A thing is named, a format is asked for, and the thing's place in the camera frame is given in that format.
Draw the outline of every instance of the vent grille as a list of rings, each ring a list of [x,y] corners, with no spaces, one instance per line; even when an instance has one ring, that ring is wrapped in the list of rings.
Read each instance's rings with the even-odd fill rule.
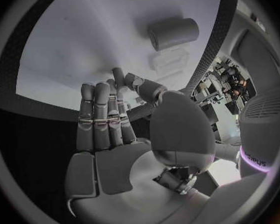
[[[246,110],[246,118],[268,118],[280,113],[280,93],[259,97]]]

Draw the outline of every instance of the purple led light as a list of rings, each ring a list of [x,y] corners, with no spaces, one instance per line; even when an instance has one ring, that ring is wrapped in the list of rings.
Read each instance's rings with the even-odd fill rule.
[[[254,169],[257,169],[257,170],[259,170],[259,171],[261,171],[261,172],[264,172],[264,173],[268,173],[268,172],[269,172],[269,169],[268,169],[268,168],[260,167],[259,165],[257,165],[257,164],[254,163],[253,161],[251,161],[249,158],[247,158],[247,156],[245,155],[245,153],[244,153],[242,147],[240,148],[240,155],[241,155],[241,158],[242,158],[247,164],[249,164],[251,167],[253,167]]]

